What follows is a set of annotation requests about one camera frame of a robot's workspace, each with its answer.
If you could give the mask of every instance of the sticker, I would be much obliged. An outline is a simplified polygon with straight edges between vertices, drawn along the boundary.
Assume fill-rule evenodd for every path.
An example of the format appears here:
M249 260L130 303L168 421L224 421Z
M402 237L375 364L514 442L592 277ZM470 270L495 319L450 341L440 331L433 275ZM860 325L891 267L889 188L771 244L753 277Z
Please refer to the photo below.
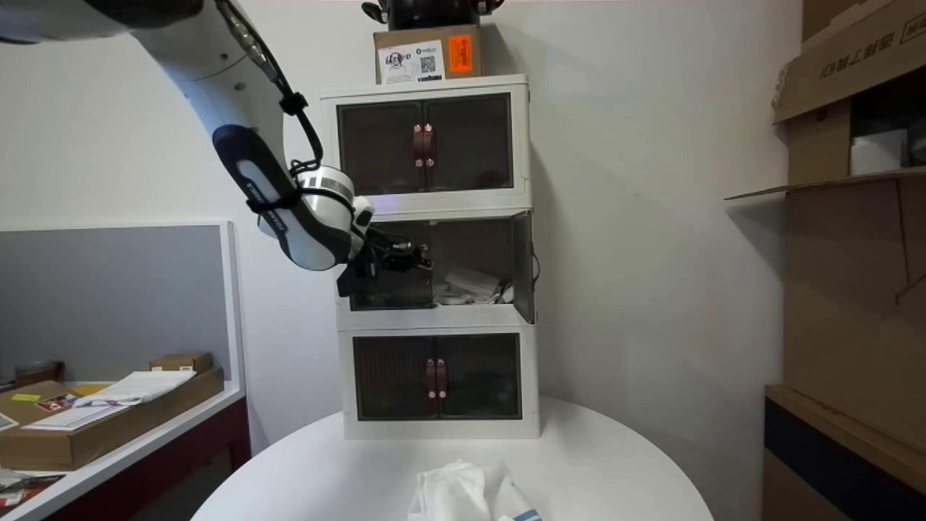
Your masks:
M7 431L13 426L20 426L20 424L13 424L12 418L0 415L0 431Z
M12 402L41 402L41 393L12 393Z
M475 70L475 53L470 53L470 34L449 34L444 39L444 57L449 57L449 73L454 75L470 75Z
M408 46L378 49L378 82L381 83L440 82L440 78L444 78L440 40L418 40L418 44L408 44Z

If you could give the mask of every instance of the cabinet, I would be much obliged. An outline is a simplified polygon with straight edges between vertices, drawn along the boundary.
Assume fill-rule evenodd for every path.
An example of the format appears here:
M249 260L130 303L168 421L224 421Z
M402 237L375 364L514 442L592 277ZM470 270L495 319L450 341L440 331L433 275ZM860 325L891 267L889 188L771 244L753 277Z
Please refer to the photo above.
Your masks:
M381 224L531 206L524 75L326 94L318 111L326 163L350 175Z
M359 421L520 421L511 334L359 337L353 360Z
M534 254L520 75L320 99L326 163L427 253L337 299L350 437L534 437Z

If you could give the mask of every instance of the orange label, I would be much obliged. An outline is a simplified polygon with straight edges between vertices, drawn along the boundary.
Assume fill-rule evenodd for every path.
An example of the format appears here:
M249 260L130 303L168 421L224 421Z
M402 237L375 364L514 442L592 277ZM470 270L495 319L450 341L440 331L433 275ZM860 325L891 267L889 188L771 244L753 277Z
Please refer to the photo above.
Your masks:
M467 75L475 70L470 34L449 34L444 46L449 46L444 70L450 75Z

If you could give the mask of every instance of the gray wall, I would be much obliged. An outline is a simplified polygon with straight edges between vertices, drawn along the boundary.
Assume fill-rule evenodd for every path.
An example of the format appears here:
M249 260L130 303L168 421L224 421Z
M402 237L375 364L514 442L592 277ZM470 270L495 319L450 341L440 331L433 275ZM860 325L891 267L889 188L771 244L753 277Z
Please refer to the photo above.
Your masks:
M0 235L0 380L36 360L116 380L175 350L232 370L220 227Z

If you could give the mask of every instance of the shelf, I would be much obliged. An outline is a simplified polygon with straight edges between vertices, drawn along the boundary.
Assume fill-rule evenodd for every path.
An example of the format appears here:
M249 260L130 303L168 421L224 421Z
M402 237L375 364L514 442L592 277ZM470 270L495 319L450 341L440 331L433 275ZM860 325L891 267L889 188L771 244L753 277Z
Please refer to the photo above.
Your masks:
M771 188L742 192L742 193L726 196L726 202L753 201L753 196L771 196L771 193L794 193L794 192L896 183L896 179L926 179L926 169L903 169L903 172L864 175L864 178L847 178L847 179L831 179L831 183L807 183L807 186L771 186Z
M527 192L385 193L366 196L373 224L408 221L504 221L530 211Z
M427 309L365 309L350 314L340 299L340 334L518 334L530 321L514 303L465 303L465 306L427 306Z
M444 97L460 91L499 91L527 88L527 75L478 75L478 78L449 78L449 82L408 82L408 83L360 83L334 94L318 94L316 102L353 102L353 99L381 99L381 97Z

